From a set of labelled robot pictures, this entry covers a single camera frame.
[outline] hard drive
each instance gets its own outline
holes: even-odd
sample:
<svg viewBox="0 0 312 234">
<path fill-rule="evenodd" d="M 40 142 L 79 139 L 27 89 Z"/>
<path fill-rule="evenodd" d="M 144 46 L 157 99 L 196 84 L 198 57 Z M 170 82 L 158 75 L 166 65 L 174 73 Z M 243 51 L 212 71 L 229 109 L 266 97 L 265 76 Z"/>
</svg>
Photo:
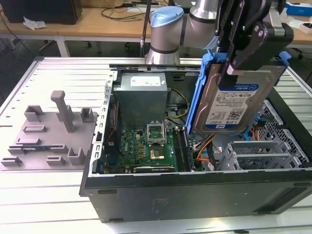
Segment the hard drive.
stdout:
<svg viewBox="0 0 312 234">
<path fill-rule="evenodd" d="M 189 133 L 244 132 L 285 70 L 284 65 L 274 64 L 263 66 L 257 71 L 240 71 L 242 74 L 238 76 L 234 87 L 219 88 L 217 81 L 220 66 L 211 65 L 202 95 L 196 98 L 194 94 L 187 119 Z"/>
</svg>

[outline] motherboard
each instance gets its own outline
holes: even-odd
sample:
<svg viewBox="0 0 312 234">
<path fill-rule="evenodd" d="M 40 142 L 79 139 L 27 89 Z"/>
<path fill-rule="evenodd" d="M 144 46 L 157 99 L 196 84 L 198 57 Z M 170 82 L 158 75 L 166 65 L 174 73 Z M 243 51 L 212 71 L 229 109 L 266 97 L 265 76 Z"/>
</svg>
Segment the motherboard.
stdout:
<svg viewBox="0 0 312 234">
<path fill-rule="evenodd" d="M 193 145 L 200 137 L 184 128 L 150 124 L 145 129 L 123 129 L 118 155 L 107 155 L 109 173 L 181 172 L 194 168 Z"/>
</svg>

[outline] chip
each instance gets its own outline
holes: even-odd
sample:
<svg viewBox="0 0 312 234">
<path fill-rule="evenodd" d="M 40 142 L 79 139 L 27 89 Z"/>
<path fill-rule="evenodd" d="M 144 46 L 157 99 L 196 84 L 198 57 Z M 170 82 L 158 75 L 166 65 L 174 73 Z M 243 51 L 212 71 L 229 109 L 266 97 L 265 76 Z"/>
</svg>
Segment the chip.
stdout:
<svg viewBox="0 0 312 234">
<path fill-rule="evenodd" d="M 165 149 L 162 146 L 150 147 L 150 159 L 151 160 L 164 160 Z"/>
</svg>

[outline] desk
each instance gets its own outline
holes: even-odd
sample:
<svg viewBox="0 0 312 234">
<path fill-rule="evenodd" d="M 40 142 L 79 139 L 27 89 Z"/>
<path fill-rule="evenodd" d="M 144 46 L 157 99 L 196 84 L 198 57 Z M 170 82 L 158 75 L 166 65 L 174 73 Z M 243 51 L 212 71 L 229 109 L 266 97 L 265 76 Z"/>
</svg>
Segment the desk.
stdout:
<svg viewBox="0 0 312 234">
<path fill-rule="evenodd" d="M 114 13 L 112 16 L 124 17 L 134 14 L 137 13 Z M 139 42 L 144 23 L 143 16 L 141 18 L 140 21 L 132 22 L 114 21 L 103 17 L 99 8 L 83 8 L 82 15 L 75 25 L 48 23 L 47 28 L 36 29 L 35 31 L 26 28 L 22 23 L 9 23 L 7 18 L 5 20 L 18 38 L 55 40 L 58 43 L 61 56 L 69 57 L 67 40 Z M 298 29 L 294 29 L 294 34 L 294 40 L 289 47 L 312 48 L 312 35 L 304 34 Z M 150 36 L 151 28 L 148 26 L 147 42 L 150 42 Z M 0 23 L 0 38 L 15 38 L 2 22 Z"/>
<path fill-rule="evenodd" d="M 64 90 L 66 104 L 70 104 L 73 111 L 80 111 L 81 106 L 89 106 L 100 112 L 105 84 L 99 85 L 99 82 L 104 83 L 103 74 L 109 70 L 110 63 L 143 64 L 144 60 L 45 58 L 34 61 L 0 107 L 0 156 L 7 155 L 8 145 L 15 140 L 23 125 L 26 119 L 23 113 L 27 105 L 38 104 L 45 112 L 56 110 L 52 102 L 45 101 L 50 98 L 51 90 Z M 181 59 L 181 64 L 185 65 L 197 64 L 199 67 L 200 63 L 201 59 Z M 49 82 L 53 85 L 48 85 L 47 79 L 55 82 Z M 66 82 L 69 80 L 79 84 L 71 86 Z M 312 103 L 303 100 L 311 98 L 312 90 L 292 69 L 284 73 L 275 89 L 303 123 L 311 121 Z M 278 215 L 103 224 L 89 198 L 78 195 L 81 178 L 82 171 L 0 171 L 1 233 L 56 234 L 71 230 L 74 234 L 186 234 L 222 231 L 232 234 L 233 230 L 248 230 L 257 234 L 311 234 L 312 195 Z"/>
<path fill-rule="evenodd" d="M 310 17 L 306 16 L 291 16 L 296 20 L 309 21 Z M 292 28 L 294 39 L 288 47 L 292 48 L 312 48 L 312 34 L 306 34 L 297 28 Z"/>
</svg>

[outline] floor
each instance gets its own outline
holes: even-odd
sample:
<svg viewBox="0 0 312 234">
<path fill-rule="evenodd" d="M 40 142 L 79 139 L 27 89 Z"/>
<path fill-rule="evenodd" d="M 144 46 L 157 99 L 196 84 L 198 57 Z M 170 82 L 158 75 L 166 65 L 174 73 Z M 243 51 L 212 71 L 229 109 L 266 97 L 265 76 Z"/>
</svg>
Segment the floor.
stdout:
<svg viewBox="0 0 312 234">
<path fill-rule="evenodd" d="M 19 79 L 33 61 L 32 55 L 15 41 L 16 48 L 13 51 L 4 49 L 0 52 L 0 105 L 10 94 Z M 26 40 L 24 43 L 34 56 L 40 56 L 39 49 L 44 46 L 42 40 Z M 96 43 L 91 42 L 92 48 L 88 48 L 87 42 L 69 41 L 68 46 L 72 57 L 139 57 L 139 43 L 129 43 L 130 50 L 125 51 L 123 42 L 102 42 L 102 53 L 97 52 Z M 312 50 L 303 50 L 303 58 L 298 59 L 298 53 L 293 49 L 287 49 L 292 55 L 291 67 L 312 86 Z M 185 55 L 185 48 L 180 49 L 180 57 L 201 58 L 205 54 L 204 50 L 191 49 L 190 55 Z M 44 50 L 42 56 L 59 57 L 59 50 L 55 44 Z"/>
</svg>

